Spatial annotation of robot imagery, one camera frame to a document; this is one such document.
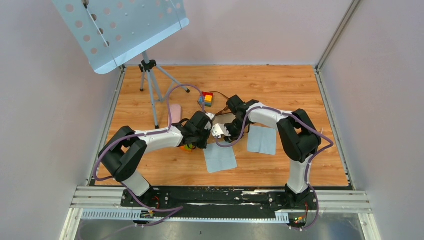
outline round hole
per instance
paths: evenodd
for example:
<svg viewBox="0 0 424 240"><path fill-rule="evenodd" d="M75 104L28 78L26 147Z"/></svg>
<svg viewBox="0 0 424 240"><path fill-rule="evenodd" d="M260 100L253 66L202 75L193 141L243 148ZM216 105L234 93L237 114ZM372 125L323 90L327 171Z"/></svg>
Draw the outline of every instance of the round hole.
<svg viewBox="0 0 424 240"><path fill-rule="evenodd" d="M106 7L106 8L103 10L103 13L104 13L105 15L109 15L109 14L111 14L111 9L110 9L110 8L108 8L108 7Z"/></svg>
<svg viewBox="0 0 424 240"><path fill-rule="evenodd" d="M83 27L83 22L82 21L76 21L75 22L75 27L77 27L77 28L82 28Z"/></svg>
<svg viewBox="0 0 424 240"><path fill-rule="evenodd" d="M67 4L66 5L66 11L68 13L72 13L74 11L74 6L72 4Z"/></svg>

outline wood surface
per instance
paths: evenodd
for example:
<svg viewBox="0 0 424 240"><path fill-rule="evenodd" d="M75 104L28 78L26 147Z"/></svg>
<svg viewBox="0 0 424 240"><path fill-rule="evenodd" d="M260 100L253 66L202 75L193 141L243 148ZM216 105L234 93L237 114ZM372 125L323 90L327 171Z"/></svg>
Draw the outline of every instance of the wood surface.
<svg viewBox="0 0 424 240"><path fill-rule="evenodd" d="M171 75L181 83L193 84L202 91L219 91L228 97L238 95L243 101L255 99L280 110L304 109L316 129L334 140L320 90L311 66L166 66ZM171 80L159 70L155 75L165 95ZM150 103L147 81L140 92L141 72L136 66L128 67L123 81L117 107L110 127L109 139L122 126L134 130L154 130L155 124ZM201 108L197 101L199 93L191 89L186 93L176 89L170 96L171 104L182 106L182 117L190 118ZM212 107L207 112L217 113L226 100L215 94ZM166 102L156 104L159 126L166 127L168 113ZM192 153L179 148L166 148L145 154L138 171L153 186L284 186L289 179L290 163L277 134L276 155L247 151L245 136L233 149L238 167L208 173L203 150ZM323 140L320 147L327 144ZM99 177L109 176L101 164ZM314 186L347 186L348 181L334 146L320 154L312 164L311 183ZM113 179L97 185L118 185Z"/></svg>

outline tripod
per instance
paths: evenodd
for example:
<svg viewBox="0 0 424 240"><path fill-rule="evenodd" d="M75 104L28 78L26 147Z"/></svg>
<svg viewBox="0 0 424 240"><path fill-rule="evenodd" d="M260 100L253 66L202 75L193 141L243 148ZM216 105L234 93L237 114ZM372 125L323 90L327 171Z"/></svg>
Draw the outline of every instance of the tripod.
<svg viewBox="0 0 424 240"><path fill-rule="evenodd" d="M147 75L148 90L150 92L150 102L151 102L151 107L153 109L154 127L156 129L158 129L159 123L158 123L158 115L156 114L156 102L163 102L165 99L162 96L161 90L159 89L159 85L158 85L158 82L156 81L156 77L155 77L155 73L153 72L153 68L156 67L163 74L165 74L168 78L170 78L172 80L172 83L169 86L168 90L166 91L165 96L167 96L168 93L171 91L174 83L177 84L177 85L180 85L181 83L177 79L175 79L171 74L169 74L167 71L165 71L161 66L157 65L155 60L150 60L149 57L147 56L146 51L144 51L142 53L142 55L143 55L144 60L141 61L141 64L138 65L138 67L140 68L140 70L142 72L140 91L143 92L143 90L144 90L145 75ZM155 99L154 92L153 92L153 86L154 86L154 90L156 91L158 99ZM190 90L187 87L183 86L182 88L187 93L190 92Z"/></svg>

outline light blue cloth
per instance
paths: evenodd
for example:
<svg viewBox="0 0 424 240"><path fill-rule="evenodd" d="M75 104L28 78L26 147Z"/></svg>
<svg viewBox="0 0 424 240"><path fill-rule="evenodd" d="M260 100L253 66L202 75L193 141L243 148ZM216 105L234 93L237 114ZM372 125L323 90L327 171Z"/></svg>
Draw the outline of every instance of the light blue cloth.
<svg viewBox="0 0 424 240"><path fill-rule="evenodd" d="M247 134L247 151L275 155L277 151L277 131L269 127L251 125Z"/></svg>
<svg viewBox="0 0 424 240"><path fill-rule="evenodd" d="M209 173L237 168L236 155L234 155L233 147L220 147L216 143L211 143L206 146L203 152Z"/></svg>

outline gray floor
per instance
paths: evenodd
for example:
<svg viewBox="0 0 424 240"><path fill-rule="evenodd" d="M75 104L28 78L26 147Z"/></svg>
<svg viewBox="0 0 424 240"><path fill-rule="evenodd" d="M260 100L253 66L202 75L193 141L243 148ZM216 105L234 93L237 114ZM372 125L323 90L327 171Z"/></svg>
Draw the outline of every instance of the gray floor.
<svg viewBox="0 0 424 240"><path fill-rule="evenodd" d="M84 220L82 240L100 240L132 225L123 220ZM357 214L324 214L307 231L296 232L285 225L268 223L165 222L147 227L126 229L108 240L363 240Z"/></svg>

